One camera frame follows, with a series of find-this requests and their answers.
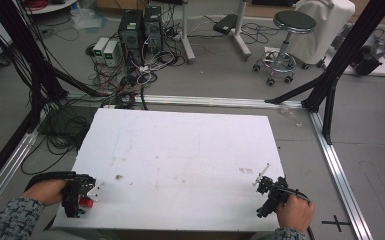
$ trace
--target stool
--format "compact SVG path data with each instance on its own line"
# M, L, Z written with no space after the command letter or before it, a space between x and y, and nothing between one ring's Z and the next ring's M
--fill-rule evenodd
M255 72L260 71L260 67L269 68L270 77L267 79L267 85L272 86L274 72L287 73L286 83L291 83L294 79L294 68L297 63L294 57L286 52L289 44L289 38L292 33L306 34L311 33L316 27L316 21L305 13L287 10L276 13L273 18L274 24L281 30L288 31L286 39L283 41L279 51L270 51L263 54L261 59L257 60L253 66Z

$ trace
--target white device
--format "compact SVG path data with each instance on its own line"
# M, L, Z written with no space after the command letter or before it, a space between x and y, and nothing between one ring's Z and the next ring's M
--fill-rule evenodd
M109 40L110 39L107 37L101 37L98 43L96 43L95 47L93 47L93 55L95 56L96 63L106 63L104 57L104 50Z
M110 40L104 50L105 62L108 67L116 67L121 60L121 52L117 40Z

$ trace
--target round stool seat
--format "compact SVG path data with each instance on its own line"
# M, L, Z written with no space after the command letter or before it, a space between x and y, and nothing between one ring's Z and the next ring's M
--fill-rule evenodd
M298 11L281 11L273 18L276 26L292 33L311 33L316 27L316 21L305 13Z

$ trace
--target aluminum frame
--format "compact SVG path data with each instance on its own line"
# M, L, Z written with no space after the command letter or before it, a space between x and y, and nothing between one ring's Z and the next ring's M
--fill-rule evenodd
M69 98L75 98L77 94L70 94ZM177 96L158 96L148 95L147 103L161 105L183 105L183 106L204 106L204 107L232 107L232 108L251 108L251 109L280 109L287 106L294 109L302 109L301 102L285 101L282 104L274 105L266 103L264 100L255 99L232 99L232 98L206 98L206 97L177 97ZM309 113L316 131L319 143L323 149L325 160L329 166L336 187L341 195L352 227L358 239L373 239L363 214L354 197L352 189L348 183L345 172L342 169L339 158L333 148L329 145L322 134L323 121L318 113ZM0 196L5 190L11 178L19 168L24 157L29 153L31 147L37 139L37 129L32 134L26 134L0 172Z

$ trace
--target wheeled base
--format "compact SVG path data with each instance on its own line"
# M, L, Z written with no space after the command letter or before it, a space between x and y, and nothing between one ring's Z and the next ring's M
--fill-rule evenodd
M287 73L285 77L286 83L291 83L294 80L294 68L297 63L295 59L288 53L279 54L279 51L273 50L263 55L261 59L258 59L252 69L254 72L259 72L261 67L269 68L270 77L267 79L267 85L273 86L275 80L273 75L275 72Z

